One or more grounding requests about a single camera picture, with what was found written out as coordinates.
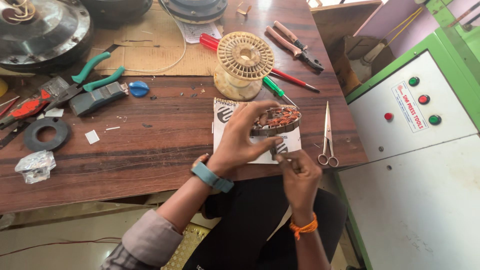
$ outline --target blue watch strap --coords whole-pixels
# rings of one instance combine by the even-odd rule
[[[201,162],[198,162],[191,171],[207,185],[225,193],[230,191],[233,187],[233,182],[231,180],[218,177]]]

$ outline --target red button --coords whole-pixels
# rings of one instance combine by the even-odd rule
[[[385,115],[384,115],[385,119],[387,120],[392,120],[393,119],[393,113],[390,113],[390,112],[387,112]]]
[[[430,97],[428,95],[421,95],[419,97],[419,103],[422,105],[427,104],[430,101]]]

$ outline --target pink wall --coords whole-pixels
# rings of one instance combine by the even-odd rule
[[[456,17],[459,17],[468,8],[473,6],[479,0],[454,0],[448,5],[448,9]],[[358,35],[373,36],[383,38],[395,26],[401,23],[414,13],[420,6],[415,4],[413,0],[389,0],[377,12],[377,14],[370,19],[370,21],[361,29]],[[467,22],[480,12],[480,7],[469,14],[461,23]],[[479,25],[480,19],[473,23]],[[399,57],[406,51],[417,45],[426,36],[433,33],[435,29],[440,27],[434,17],[428,10],[423,10],[420,15],[407,27],[397,38],[390,44],[390,48],[395,57]],[[387,40],[390,41],[395,33],[390,34]]]

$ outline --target blue knob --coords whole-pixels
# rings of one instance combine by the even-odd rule
[[[136,98],[144,97],[150,90],[148,85],[142,81],[129,83],[128,86],[130,87],[130,93]]]

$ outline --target pliers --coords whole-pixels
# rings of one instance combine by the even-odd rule
[[[293,44],[286,41],[270,26],[267,26],[267,32],[270,33],[285,48],[292,51],[295,57],[300,58],[302,61],[309,64],[316,71],[322,72],[325,69],[324,66],[320,63],[320,61],[318,61],[318,59],[314,55],[307,51],[308,46],[302,44],[297,38],[297,36],[295,36],[290,30],[283,26],[279,21],[275,21],[274,26],[276,26],[278,29],[280,29],[280,31],[287,35],[293,42]]]
[[[97,66],[103,60],[110,58],[110,56],[111,54],[107,51],[95,56],[90,61],[88,61],[87,64],[85,64],[84,68],[78,75],[72,76],[72,80],[76,83],[81,84],[87,78],[88,74],[95,66]],[[117,71],[115,71],[112,75],[110,75],[105,79],[88,83],[80,88],[77,88],[78,84],[71,85],[64,91],[60,92],[59,95],[45,108],[45,111],[51,110],[53,108],[56,108],[64,104],[71,98],[75,97],[82,90],[85,90],[87,92],[92,92],[92,90],[94,89],[97,89],[101,86],[106,86],[108,84],[115,82],[122,75],[124,71],[125,71],[125,68],[123,66],[120,66],[117,69]]]

